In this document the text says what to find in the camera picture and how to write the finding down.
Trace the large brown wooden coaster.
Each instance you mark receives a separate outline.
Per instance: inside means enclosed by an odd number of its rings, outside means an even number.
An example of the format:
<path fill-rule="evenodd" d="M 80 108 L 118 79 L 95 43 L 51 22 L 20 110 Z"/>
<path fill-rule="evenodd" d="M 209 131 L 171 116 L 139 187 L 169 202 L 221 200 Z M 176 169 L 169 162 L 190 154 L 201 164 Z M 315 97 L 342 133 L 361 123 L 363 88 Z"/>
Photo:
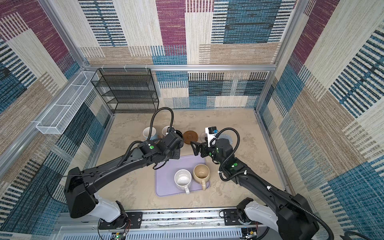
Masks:
<path fill-rule="evenodd" d="M 194 131 L 186 131 L 183 133 L 184 143 L 190 145 L 191 142 L 197 142 L 199 140 L 199 136 Z"/>

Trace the black mug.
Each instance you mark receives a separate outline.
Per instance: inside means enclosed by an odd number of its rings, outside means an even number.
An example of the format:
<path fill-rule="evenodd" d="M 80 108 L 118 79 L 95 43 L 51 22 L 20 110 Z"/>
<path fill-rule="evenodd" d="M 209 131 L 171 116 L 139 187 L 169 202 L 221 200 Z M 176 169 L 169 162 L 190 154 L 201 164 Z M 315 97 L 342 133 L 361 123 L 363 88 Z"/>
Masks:
<path fill-rule="evenodd" d="M 179 131 L 179 130 L 175 130 L 175 133 L 176 133 L 180 138 L 183 139 L 183 133 L 182 133 L 181 131 Z"/>

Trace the beige mug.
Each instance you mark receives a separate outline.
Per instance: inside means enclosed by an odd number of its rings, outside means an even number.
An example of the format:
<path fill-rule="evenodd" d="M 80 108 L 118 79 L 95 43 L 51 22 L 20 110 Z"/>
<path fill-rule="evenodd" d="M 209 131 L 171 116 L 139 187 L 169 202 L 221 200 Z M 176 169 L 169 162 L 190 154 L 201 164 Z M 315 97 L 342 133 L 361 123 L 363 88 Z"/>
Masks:
<path fill-rule="evenodd" d="M 195 166 L 193 170 L 193 178 L 195 182 L 201 185 L 203 191 L 207 189 L 210 177 L 211 173 L 207 165 L 199 164 Z"/>

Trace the lavender mug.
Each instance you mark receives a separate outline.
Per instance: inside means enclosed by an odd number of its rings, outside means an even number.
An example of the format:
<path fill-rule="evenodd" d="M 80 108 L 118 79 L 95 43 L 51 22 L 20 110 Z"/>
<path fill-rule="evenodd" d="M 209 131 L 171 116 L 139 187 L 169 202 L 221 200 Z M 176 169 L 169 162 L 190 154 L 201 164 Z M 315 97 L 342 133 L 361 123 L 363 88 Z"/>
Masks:
<path fill-rule="evenodd" d="M 162 129 L 162 135 L 163 135 L 163 137 L 165 137 L 168 133 L 174 132 L 174 131 L 175 131 L 174 127 L 171 128 L 170 126 L 165 126 Z"/>

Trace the white mug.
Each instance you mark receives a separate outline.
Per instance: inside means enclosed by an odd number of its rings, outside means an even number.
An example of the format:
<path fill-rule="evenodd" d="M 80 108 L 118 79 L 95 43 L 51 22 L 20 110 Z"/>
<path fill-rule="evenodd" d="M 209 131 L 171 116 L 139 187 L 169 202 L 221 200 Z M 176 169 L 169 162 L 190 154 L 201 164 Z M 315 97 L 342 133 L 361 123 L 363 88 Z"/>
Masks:
<path fill-rule="evenodd" d="M 188 170 L 178 170 L 174 175 L 174 182 L 179 190 L 190 194 L 190 186 L 192 184 L 192 175 Z"/>

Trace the white multicolour woven coaster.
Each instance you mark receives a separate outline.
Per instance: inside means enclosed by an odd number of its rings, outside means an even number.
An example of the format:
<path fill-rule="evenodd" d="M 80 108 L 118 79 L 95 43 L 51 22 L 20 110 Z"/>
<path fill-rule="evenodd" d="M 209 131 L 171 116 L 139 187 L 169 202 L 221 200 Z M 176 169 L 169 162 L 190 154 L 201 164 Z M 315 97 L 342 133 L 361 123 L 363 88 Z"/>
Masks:
<path fill-rule="evenodd" d="M 201 133 L 200 140 L 201 140 L 201 142 L 206 142 L 208 140 L 207 133 Z"/>

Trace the blue grey woven coaster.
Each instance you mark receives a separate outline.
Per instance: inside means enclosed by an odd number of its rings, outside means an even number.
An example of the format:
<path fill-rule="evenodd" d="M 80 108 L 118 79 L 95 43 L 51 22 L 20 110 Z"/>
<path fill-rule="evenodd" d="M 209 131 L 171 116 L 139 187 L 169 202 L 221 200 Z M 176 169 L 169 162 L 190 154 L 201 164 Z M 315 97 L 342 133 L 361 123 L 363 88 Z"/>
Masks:
<path fill-rule="evenodd" d="M 227 140 L 229 141 L 230 145 L 233 144 L 233 139 L 232 139 L 232 137 L 231 137 L 230 135 L 227 135 L 227 134 L 221 134 L 220 137 L 219 137 L 219 139 L 227 139 Z"/>

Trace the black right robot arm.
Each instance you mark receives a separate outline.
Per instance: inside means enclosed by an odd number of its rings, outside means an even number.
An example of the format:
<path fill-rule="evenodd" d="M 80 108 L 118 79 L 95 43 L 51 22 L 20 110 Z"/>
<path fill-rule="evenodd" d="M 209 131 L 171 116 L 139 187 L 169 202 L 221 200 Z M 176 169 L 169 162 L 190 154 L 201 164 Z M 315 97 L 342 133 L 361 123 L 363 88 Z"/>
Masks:
<path fill-rule="evenodd" d="M 194 154 L 210 157 L 219 166 L 219 176 L 224 182 L 235 184 L 256 195 L 264 206 L 247 198 L 237 206 L 242 222 L 259 222 L 279 233 L 283 240 L 310 240 L 320 229 L 320 219 L 310 209 L 308 201 L 300 194 L 286 193 L 268 183 L 235 157 L 236 148 L 227 139 L 209 143 L 191 143 Z"/>

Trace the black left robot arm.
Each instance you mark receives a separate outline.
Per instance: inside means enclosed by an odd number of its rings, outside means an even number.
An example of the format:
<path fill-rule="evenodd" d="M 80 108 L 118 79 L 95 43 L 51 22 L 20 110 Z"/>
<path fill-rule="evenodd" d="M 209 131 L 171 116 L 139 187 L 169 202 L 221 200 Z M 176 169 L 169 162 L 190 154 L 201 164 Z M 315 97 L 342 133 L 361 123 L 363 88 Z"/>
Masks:
<path fill-rule="evenodd" d="M 163 139 L 137 141 L 137 147 L 130 145 L 128 151 L 105 164 L 81 170 L 69 170 L 64 193 L 72 219 L 94 216 L 114 228 L 126 225 L 128 215 L 119 201 L 104 200 L 98 191 L 105 185 L 137 169 L 157 165 L 169 159 L 180 158 L 183 138 L 169 133 Z"/>

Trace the lavender plastic tray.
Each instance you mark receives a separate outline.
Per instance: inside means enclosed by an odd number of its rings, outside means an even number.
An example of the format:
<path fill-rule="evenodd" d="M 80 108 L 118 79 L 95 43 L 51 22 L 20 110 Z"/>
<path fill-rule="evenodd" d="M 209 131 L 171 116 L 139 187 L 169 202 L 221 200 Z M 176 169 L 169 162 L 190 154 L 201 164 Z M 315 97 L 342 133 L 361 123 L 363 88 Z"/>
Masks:
<path fill-rule="evenodd" d="M 204 158 L 194 155 L 183 156 L 178 160 L 170 160 L 165 167 L 157 170 L 155 173 L 156 195 L 159 197 L 167 197 L 178 194 L 186 194 L 185 192 L 179 190 L 174 182 L 175 173 L 181 169 L 188 170 L 192 175 L 192 184 L 189 188 L 190 193 L 202 191 L 201 185 L 195 182 L 193 178 L 193 170 L 195 166 L 199 164 L 207 165 Z"/>

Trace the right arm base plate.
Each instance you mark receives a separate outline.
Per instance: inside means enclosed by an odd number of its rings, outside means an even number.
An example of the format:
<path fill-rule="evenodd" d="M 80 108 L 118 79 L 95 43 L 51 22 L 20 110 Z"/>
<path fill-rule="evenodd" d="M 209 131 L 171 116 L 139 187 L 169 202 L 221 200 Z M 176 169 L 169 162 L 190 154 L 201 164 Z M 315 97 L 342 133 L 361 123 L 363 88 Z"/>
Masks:
<path fill-rule="evenodd" d="M 251 223 L 245 211 L 240 209 L 223 209 L 220 210 L 219 216 L 224 219 L 226 226 L 249 225 Z"/>

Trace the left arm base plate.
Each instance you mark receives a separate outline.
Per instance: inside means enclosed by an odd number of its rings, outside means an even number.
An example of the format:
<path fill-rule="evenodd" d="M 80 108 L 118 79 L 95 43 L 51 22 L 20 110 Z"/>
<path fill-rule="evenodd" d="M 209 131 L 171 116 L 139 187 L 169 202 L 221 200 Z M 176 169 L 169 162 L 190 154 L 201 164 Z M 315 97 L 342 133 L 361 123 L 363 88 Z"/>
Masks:
<path fill-rule="evenodd" d="M 139 229 L 142 224 L 143 212 L 128 212 L 119 216 L 116 220 L 108 223 L 101 220 L 98 224 L 99 230 L 127 230 Z"/>

